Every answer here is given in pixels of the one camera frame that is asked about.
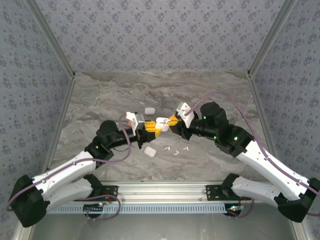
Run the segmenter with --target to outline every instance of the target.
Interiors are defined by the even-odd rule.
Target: patterned wallpaper
[[[36,0],[76,72],[246,70],[284,0]]]
[[[40,173],[70,78],[23,0],[0,9],[0,240],[10,240],[5,205],[17,178]]]
[[[320,2],[300,0],[260,66],[255,82],[280,159],[320,179]],[[320,212],[320,197],[313,212]],[[320,219],[309,217],[315,239]]]

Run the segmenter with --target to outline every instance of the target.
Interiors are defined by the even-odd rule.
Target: purple cable
[[[253,126],[251,125],[250,121],[247,119],[245,113],[242,111],[242,109],[240,108],[240,106],[237,104],[237,102],[227,93],[225,92],[221,92],[221,91],[214,91],[214,92],[210,92],[207,95],[205,95],[204,97],[202,97],[185,115],[188,116],[190,113],[192,113],[195,108],[200,105],[205,99],[213,96],[213,95],[223,95],[225,97],[227,97],[234,105],[235,107],[239,110],[240,114],[242,115],[242,117],[244,118],[246,124],[248,125],[248,127],[250,128],[252,135],[254,136],[254,139],[257,143],[257,145],[259,146],[259,149],[261,150],[262,154],[264,155],[265,159],[267,159],[272,166],[274,166],[278,171],[280,171],[282,174],[284,174],[285,176],[287,176],[288,178],[290,178],[291,180],[295,181],[297,184],[302,185],[303,187],[307,188],[308,190],[310,190],[311,192],[313,192],[314,194],[316,194],[317,196],[320,196],[320,192],[316,191],[315,189],[313,189],[312,187],[308,186],[307,184],[305,184],[304,182],[300,182],[298,179],[296,179],[295,177],[291,176],[289,173],[287,173],[286,171],[282,170],[281,167],[279,167],[274,161],[272,161],[269,156],[267,155],[264,147],[262,146],[262,143],[260,141],[260,138],[258,137],[258,135],[256,134]],[[314,216],[314,217],[320,217],[320,213],[308,213],[308,215],[310,216]]]
[[[83,158],[83,159],[79,159],[79,160],[74,161],[74,163],[78,164],[78,163],[81,163],[81,162],[84,162],[84,161],[95,161],[95,162],[100,162],[100,163],[105,163],[105,164],[109,164],[109,163],[112,164],[112,163],[120,163],[120,162],[126,160],[126,159],[129,157],[130,153],[131,153],[131,144],[130,144],[129,136],[128,136],[128,134],[127,134],[124,126],[123,126],[122,123],[121,123],[122,118],[123,118],[124,116],[126,116],[126,113],[123,114],[123,115],[121,115],[120,118],[119,118],[119,125],[120,125],[120,127],[121,127],[121,129],[122,129],[122,131],[123,131],[123,134],[124,134],[124,136],[125,136],[126,142],[127,142],[127,144],[128,144],[128,152],[127,152],[127,154],[126,154],[126,156],[125,156],[124,158],[119,159],[119,160],[114,160],[114,161],[108,161],[108,160],[102,160],[102,159],[96,159],[96,158]],[[35,182],[35,183],[27,186],[26,188],[20,190],[19,192],[17,192],[17,193],[8,201],[8,203],[7,203],[6,207],[5,207],[5,210],[8,211],[8,212],[11,212],[12,209],[10,209],[10,205],[13,203],[14,200],[17,199],[17,197],[19,197],[21,194],[23,194],[24,192],[28,191],[29,189],[31,189],[31,188],[33,188],[33,187],[41,184],[42,181],[46,181],[46,180],[48,180],[49,178],[57,175],[58,173],[61,173],[63,170],[65,170],[65,169],[73,166],[74,163],[72,162],[72,163],[70,163],[70,164],[68,164],[68,165],[60,168],[59,170],[57,170],[57,171],[49,174],[49,175],[46,176],[45,178],[43,178],[43,179],[41,179],[41,180],[39,180],[39,181],[37,181],[37,182]]]
[[[88,220],[93,220],[93,221],[105,221],[105,220],[113,219],[113,218],[115,218],[116,216],[118,216],[118,214],[120,213],[120,209],[121,209],[121,202],[120,202],[120,200],[119,200],[116,196],[109,195],[109,194],[105,194],[105,195],[100,195],[100,196],[92,196],[92,197],[80,198],[80,199],[78,199],[78,200],[80,200],[80,201],[89,201],[89,200],[95,200],[95,199],[99,199],[99,198],[112,198],[112,199],[115,199],[115,200],[118,202],[118,204],[119,204],[118,210],[116,211],[115,214],[113,214],[113,215],[111,215],[111,216],[108,216],[108,217],[92,218],[92,217],[89,217],[89,212],[90,212],[90,210],[91,210],[93,207],[90,207],[90,208],[86,211],[86,217],[88,218]]]
[[[255,200],[252,199],[252,201],[251,201],[251,207],[250,207],[249,211],[246,212],[244,215],[238,216],[237,214],[235,214],[235,213],[232,212],[232,211],[227,211],[227,212],[228,212],[229,214],[234,215],[234,216],[230,216],[230,218],[233,218],[233,219],[243,219],[243,218],[245,218],[246,216],[248,216],[248,215],[253,211],[254,206],[255,206]]]

